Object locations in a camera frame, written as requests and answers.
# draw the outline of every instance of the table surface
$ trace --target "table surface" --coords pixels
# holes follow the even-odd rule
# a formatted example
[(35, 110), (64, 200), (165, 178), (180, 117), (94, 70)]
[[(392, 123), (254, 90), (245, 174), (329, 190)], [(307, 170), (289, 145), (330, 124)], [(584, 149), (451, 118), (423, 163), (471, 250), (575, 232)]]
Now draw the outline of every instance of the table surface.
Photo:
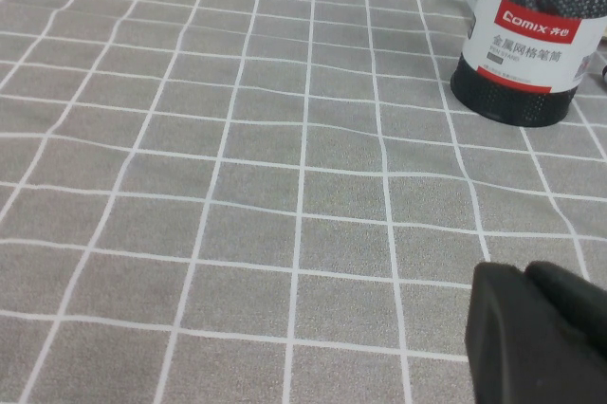
[(607, 286), (607, 96), (599, 53), (559, 125), (473, 114), (468, 26), (0, 0), (0, 401), (470, 404), (476, 264)]

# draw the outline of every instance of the white label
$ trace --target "white label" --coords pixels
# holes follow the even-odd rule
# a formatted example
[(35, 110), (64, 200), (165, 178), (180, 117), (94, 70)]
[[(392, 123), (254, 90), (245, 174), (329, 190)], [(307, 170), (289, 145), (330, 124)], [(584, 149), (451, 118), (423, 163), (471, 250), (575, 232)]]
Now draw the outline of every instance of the white label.
[(508, 0), (477, 0), (462, 54), (494, 82), (559, 93), (579, 85), (606, 28), (607, 17), (562, 18)]

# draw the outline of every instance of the black object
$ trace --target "black object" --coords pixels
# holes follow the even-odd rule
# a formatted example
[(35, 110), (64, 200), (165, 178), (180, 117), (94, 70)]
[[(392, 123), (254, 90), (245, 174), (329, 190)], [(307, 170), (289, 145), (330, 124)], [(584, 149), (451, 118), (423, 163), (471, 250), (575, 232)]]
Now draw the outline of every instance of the black object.
[[(527, 9), (564, 18), (607, 16), (607, 0), (509, 0)], [(471, 110), (496, 121), (524, 127), (555, 124), (567, 116), (577, 88), (536, 94), (503, 86), (478, 74), (460, 57), (451, 91)]]
[(559, 266), (477, 266), (466, 346), (477, 404), (607, 403), (607, 292)]

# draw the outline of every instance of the black mesh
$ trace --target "black mesh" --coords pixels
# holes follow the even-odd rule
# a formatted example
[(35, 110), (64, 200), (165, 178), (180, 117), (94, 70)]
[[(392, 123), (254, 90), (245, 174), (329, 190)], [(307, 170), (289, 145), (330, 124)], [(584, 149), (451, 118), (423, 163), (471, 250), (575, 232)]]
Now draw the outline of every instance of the black mesh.
[[(566, 18), (607, 16), (607, 0), (509, 0), (527, 9)], [(479, 114), (517, 126), (554, 124), (567, 115), (577, 88), (562, 93), (533, 94), (508, 88), (479, 75), (464, 58), (451, 78), (457, 99)]]

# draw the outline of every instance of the black metal mesh pen holder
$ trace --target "black metal mesh pen holder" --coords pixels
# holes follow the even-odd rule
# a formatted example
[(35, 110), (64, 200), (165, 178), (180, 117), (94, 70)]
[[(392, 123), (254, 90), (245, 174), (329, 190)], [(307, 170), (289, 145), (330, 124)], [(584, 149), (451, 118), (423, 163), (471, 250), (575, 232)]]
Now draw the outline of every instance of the black metal mesh pen holder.
[(525, 127), (557, 123), (606, 17), (607, 0), (477, 0), (451, 90), (490, 119)]

